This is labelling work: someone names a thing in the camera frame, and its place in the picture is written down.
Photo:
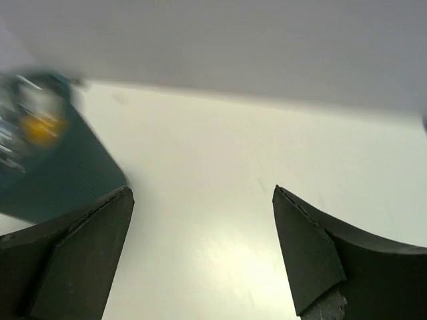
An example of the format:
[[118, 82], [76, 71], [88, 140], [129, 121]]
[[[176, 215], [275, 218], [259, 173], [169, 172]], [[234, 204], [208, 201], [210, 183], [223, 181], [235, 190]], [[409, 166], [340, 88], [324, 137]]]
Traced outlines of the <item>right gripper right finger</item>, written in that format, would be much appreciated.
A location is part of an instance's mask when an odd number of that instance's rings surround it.
[[320, 211], [283, 187], [274, 219], [300, 319], [425, 319], [426, 249]]

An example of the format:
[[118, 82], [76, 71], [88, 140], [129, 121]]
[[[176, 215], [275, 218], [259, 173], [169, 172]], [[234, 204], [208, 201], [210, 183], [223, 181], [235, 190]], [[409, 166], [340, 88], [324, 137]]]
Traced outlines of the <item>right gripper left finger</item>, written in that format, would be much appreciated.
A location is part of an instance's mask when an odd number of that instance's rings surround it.
[[132, 190], [122, 187], [1, 236], [1, 318], [101, 319], [133, 206]]

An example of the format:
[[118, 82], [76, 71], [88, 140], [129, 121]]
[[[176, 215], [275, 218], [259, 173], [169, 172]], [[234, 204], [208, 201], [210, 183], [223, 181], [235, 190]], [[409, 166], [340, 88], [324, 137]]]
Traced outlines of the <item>orange juice bottle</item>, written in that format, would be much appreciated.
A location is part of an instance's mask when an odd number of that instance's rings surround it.
[[67, 124], [68, 120], [65, 117], [48, 115], [26, 114], [20, 116], [18, 120], [25, 140], [40, 148], [48, 148], [58, 142]]

